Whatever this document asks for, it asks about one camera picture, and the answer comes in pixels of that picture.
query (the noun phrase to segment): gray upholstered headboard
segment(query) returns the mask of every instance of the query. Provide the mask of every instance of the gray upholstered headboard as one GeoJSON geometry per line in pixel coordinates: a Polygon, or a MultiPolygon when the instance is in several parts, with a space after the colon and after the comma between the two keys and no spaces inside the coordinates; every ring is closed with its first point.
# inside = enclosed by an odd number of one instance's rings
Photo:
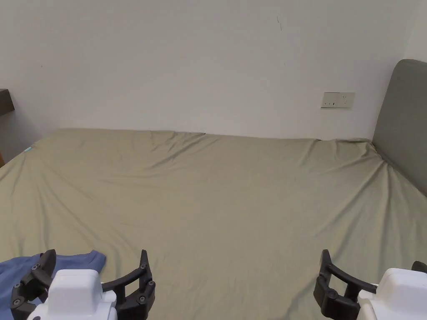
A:
{"type": "Polygon", "coordinates": [[[426,140],[427,63],[405,59],[393,71],[372,142],[425,195],[426,140]]]}

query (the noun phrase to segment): wall outlet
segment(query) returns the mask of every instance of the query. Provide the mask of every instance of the wall outlet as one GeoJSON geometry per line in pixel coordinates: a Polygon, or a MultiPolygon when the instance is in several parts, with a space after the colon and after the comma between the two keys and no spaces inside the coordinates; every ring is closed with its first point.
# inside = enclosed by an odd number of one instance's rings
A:
{"type": "Polygon", "coordinates": [[[340,92],[341,108],[351,108],[354,102],[354,92],[340,92]]]}
{"type": "Polygon", "coordinates": [[[351,108],[354,101],[354,92],[325,92],[322,108],[351,108]]]}

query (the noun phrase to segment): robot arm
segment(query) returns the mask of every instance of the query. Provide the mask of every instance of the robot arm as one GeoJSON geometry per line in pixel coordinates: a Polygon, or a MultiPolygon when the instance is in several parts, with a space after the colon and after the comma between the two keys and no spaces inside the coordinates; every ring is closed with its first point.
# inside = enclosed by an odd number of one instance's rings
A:
{"type": "Polygon", "coordinates": [[[102,283],[94,270],[59,270],[55,250],[48,250],[12,290],[14,320],[144,320],[154,299],[155,282],[145,250],[140,266],[117,280],[102,283]],[[139,288],[125,295],[125,287],[139,280],[139,288]],[[28,301],[40,298],[36,306],[28,301]]]}
{"type": "Polygon", "coordinates": [[[391,268],[377,286],[340,270],[323,250],[313,295],[321,313],[334,320],[427,319],[427,265],[416,261],[411,270],[391,268]],[[329,287],[332,275],[347,283],[343,296],[329,287]]]}

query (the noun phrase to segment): blue shirt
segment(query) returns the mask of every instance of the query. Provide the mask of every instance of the blue shirt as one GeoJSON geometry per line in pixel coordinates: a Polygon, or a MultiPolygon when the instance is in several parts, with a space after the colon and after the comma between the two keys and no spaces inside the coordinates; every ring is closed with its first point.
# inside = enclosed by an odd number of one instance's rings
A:
{"type": "MultiPolygon", "coordinates": [[[[32,257],[18,257],[0,263],[0,319],[13,320],[10,311],[10,299],[13,286],[20,282],[21,278],[30,271],[31,267],[40,259],[40,254],[32,257]]],[[[105,255],[92,250],[87,254],[75,256],[56,255],[56,265],[52,277],[61,269],[93,269],[98,272],[105,264],[105,255]]],[[[31,303],[40,304],[39,299],[31,303]]]]}

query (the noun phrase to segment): mattress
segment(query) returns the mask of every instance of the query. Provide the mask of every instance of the mattress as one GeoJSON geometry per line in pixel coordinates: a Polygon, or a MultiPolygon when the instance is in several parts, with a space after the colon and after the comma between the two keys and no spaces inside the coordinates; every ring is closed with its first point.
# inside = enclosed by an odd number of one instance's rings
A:
{"type": "Polygon", "coordinates": [[[110,281],[146,249],[151,320],[322,319],[325,248],[373,283],[427,262],[427,198],[366,141],[59,130],[0,169],[0,204],[1,261],[95,249],[110,281]]]}

